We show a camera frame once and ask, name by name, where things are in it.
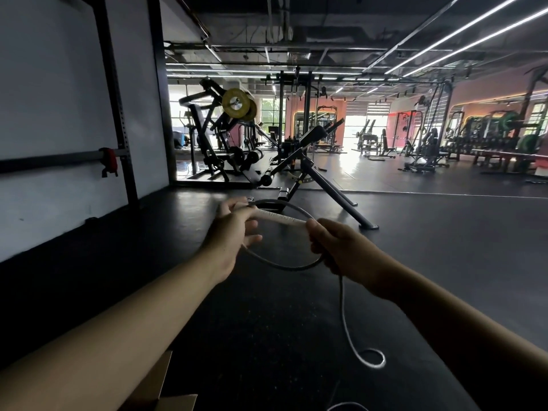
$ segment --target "squat rack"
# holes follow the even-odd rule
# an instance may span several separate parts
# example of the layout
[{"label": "squat rack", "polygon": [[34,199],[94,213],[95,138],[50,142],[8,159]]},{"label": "squat rack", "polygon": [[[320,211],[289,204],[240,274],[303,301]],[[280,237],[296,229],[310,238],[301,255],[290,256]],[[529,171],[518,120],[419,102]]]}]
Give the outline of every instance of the squat rack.
[{"label": "squat rack", "polygon": [[[118,85],[118,75],[116,72],[116,63],[114,61],[114,51],[110,27],[108,25],[108,16],[105,0],[82,0],[93,9],[95,24],[99,35],[99,44],[103,66],[105,68],[106,83],[108,87],[108,96],[112,109],[114,128],[118,148],[113,150],[116,157],[120,158],[122,172],[124,174],[124,183],[126,184],[126,193],[128,204],[131,208],[139,206],[137,188],[135,186],[135,177],[131,153],[129,151],[129,141],[126,134],[124,113],[122,109],[122,99],[120,96],[120,87]],[[48,156],[23,157],[0,160],[0,174],[22,172],[24,170],[43,169],[47,167],[66,166],[89,162],[99,162],[105,157],[105,153],[99,150],[84,151],[77,153],[52,154]]]}]

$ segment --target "gym floor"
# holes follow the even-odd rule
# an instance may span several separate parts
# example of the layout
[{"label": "gym floor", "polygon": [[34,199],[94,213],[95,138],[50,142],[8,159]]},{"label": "gym floor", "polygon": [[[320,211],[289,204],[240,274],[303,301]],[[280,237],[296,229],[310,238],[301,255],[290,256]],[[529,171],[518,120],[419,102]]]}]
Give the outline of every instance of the gym floor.
[{"label": "gym floor", "polygon": [[[315,161],[341,188],[375,191],[348,196],[380,225],[365,234],[381,249],[548,349],[545,185],[481,175],[469,162],[417,175],[397,171],[401,159],[342,154]],[[292,203],[357,228],[327,194],[307,187],[314,186],[304,185]],[[116,211],[3,262],[9,316],[1,366],[187,259],[217,203],[239,194],[277,195],[169,188],[143,199],[137,216]],[[288,265],[308,261],[306,238],[266,232],[273,239],[265,233],[257,251]],[[197,411],[321,410],[343,401],[369,411],[477,409],[395,305],[357,284],[346,289],[354,343],[382,350],[384,369],[367,369],[353,357],[339,318],[338,280],[323,265],[288,273],[243,253],[174,341],[164,394],[198,394]]]}]

